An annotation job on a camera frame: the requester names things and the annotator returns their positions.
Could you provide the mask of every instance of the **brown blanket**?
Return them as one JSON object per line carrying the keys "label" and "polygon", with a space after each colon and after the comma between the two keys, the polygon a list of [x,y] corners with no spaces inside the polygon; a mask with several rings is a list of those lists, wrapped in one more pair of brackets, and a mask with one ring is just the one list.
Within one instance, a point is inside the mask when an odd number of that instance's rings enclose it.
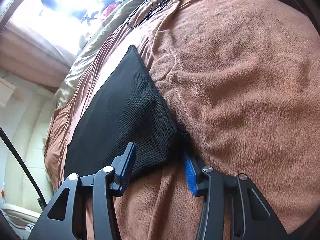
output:
{"label": "brown blanket", "polygon": [[[320,204],[319,41],[305,15],[277,0],[173,0],[137,29],[124,23],[54,112],[45,156],[54,189],[81,115],[134,44],[196,153],[224,174],[248,174],[292,232]],[[124,240],[194,240],[201,206],[181,163],[115,200]]]}

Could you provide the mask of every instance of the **black cable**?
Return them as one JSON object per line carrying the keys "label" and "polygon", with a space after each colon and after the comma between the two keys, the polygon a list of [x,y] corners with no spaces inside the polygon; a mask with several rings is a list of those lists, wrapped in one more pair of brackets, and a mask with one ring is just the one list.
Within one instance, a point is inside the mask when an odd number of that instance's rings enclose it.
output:
{"label": "black cable", "polygon": [[10,152],[13,154],[13,156],[16,158],[18,163],[20,164],[21,168],[23,169],[23,171],[27,175],[27,177],[30,180],[30,182],[32,183],[33,187],[36,189],[36,192],[38,193],[38,195],[40,197],[40,200],[42,201],[43,206],[46,207],[47,203],[45,202],[45,199],[44,199],[44,197],[43,197],[38,185],[36,184],[35,180],[33,179],[32,175],[30,174],[27,166],[24,164],[23,160],[21,159],[19,153],[14,148],[14,146],[10,142],[9,138],[7,137],[7,135],[2,130],[1,126],[0,126],[0,137],[3,140],[3,142],[5,143],[5,145],[8,147],[8,149],[10,150]]}
{"label": "black cable", "polygon": [[[151,1],[151,8],[148,11],[147,15],[142,19],[141,22],[139,22],[138,24],[134,25],[134,26],[129,26],[129,22],[131,21],[132,17],[135,15],[135,13],[147,2]],[[138,26],[140,26],[146,19],[148,20],[151,16],[153,16],[153,12],[155,11],[155,9],[158,7],[158,0],[156,1],[156,6],[153,9],[153,0],[145,0],[142,4],[140,4],[133,12],[132,14],[129,16],[128,21],[127,21],[127,27],[130,29],[134,29]]]}

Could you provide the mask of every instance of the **folded black garment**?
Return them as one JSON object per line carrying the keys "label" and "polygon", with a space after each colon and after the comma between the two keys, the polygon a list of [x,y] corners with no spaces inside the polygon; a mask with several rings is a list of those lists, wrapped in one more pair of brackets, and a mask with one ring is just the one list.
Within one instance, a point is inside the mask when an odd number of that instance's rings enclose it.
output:
{"label": "folded black garment", "polygon": [[64,178],[95,174],[136,144],[132,176],[150,171],[181,152],[182,132],[130,46],[117,68],[93,97],[67,148]]}

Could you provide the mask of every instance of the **white wall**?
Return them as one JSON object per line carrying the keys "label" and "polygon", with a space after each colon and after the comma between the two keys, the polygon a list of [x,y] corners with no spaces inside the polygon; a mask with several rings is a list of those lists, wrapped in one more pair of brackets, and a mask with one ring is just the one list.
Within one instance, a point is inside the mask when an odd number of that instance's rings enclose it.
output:
{"label": "white wall", "polygon": [[[8,138],[12,140],[14,132],[17,129],[23,113],[38,86],[11,74],[7,75],[1,70],[0,77],[12,83],[22,94],[22,99],[19,99],[12,95],[7,102],[6,108],[0,108],[0,126],[2,127]],[[11,154],[10,151],[8,150],[4,142],[0,139],[0,191],[2,189],[4,190],[4,172],[8,154]]]}

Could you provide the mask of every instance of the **blue gripper pad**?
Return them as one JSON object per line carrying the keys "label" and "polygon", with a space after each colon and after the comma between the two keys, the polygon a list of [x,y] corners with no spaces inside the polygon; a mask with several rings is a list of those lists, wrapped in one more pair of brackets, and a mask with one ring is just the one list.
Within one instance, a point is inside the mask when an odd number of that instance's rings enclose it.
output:
{"label": "blue gripper pad", "polygon": [[183,166],[184,166],[184,173],[186,176],[186,181],[187,181],[189,190],[193,193],[194,196],[199,196],[199,187],[197,184],[197,172],[196,172],[197,163],[196,163],[196,160],[192,157],[189,157],[185,153],[184,160],[183,160]]}

